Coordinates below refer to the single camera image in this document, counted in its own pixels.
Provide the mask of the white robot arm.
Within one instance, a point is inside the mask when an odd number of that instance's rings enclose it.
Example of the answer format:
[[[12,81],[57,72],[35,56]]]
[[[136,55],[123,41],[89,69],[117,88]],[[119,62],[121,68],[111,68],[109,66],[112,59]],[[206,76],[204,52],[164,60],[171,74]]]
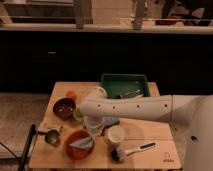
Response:
[[[213,95],[111,99],[97,86],[80,102],[89,117],[117,116],[188,126],[184,171],[213,171]]]

